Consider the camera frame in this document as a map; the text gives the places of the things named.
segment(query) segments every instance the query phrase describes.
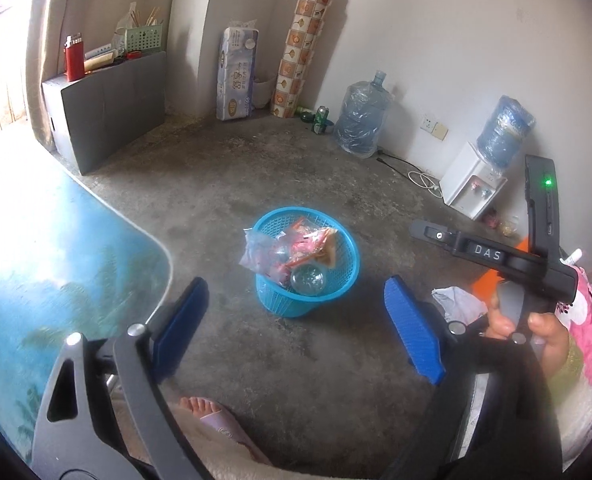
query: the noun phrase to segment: green can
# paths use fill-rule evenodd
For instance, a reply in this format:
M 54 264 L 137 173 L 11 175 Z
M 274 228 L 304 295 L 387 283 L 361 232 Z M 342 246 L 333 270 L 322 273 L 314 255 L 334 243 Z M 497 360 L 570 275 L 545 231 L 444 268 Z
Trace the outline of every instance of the green can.
M 327 117 L 329 117 L 329 108 L 321 106 L 316 110 L 314 122 L 311 125 L 311 131 L 317 135 L 323 135 L 326 129 Z

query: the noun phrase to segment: water cooler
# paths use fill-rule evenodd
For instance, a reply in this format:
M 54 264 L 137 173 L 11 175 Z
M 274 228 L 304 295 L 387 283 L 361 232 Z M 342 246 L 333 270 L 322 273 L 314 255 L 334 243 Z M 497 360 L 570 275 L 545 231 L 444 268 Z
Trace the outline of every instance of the water cooler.
M 468 142 L 441 179 L 442 199 L 456 211 L 476 220 L 506 182 L 502 173 Z

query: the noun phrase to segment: blue mat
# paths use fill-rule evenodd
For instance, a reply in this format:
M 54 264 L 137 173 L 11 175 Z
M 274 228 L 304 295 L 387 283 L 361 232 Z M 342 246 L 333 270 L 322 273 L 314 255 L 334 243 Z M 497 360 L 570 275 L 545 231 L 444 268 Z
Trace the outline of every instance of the blue mat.
M 147 320 L 171 272 L 157 240 L 35 140 L 0 134 L 0 429 L 26 460 L 64 337 Z

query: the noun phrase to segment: light switch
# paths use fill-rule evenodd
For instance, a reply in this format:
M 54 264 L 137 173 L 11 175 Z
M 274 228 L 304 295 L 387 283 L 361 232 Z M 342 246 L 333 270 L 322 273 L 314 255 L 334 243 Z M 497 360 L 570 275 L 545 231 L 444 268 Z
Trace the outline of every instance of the light switch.
M 442 123 L 436 123 L 434 130 L 432 131 L 432 135 L 435 136 L 437 139 L 445 140 L 445 136 L 447 135 L 447 126 Z

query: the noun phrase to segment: finger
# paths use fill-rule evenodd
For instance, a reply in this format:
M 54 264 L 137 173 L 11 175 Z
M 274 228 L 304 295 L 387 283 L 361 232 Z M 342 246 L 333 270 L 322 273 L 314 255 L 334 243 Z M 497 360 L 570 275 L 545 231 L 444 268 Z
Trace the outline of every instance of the finger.
M 530 330 L 545 340 L 548 345 L 567 346 L 569 336 L 567 329 L 553 314 L 536 314 L 532 312 L 527 320 Z
M 489 328 L 486 335 L 496 339 L 505 339 L 512 335 L 516 330 L 516 325 L 511 319 L 503 316 L 500 309 L 491 308 L 487 313 Z
M 567 329 L 553 314 L 530 314 L 528 318 L 530 330 L 545 340 L 540 365 L 545 377 L 556 374 L 567 361 L 569 354 L 569 334 Z
M 487 305 L 487 311 L 491 310 L 499 310 L 500 309 L 500 301 L 498 300 L 498 293 L 496 291 L 493 292 L 492 297 L 489 299 L 489 304 Z

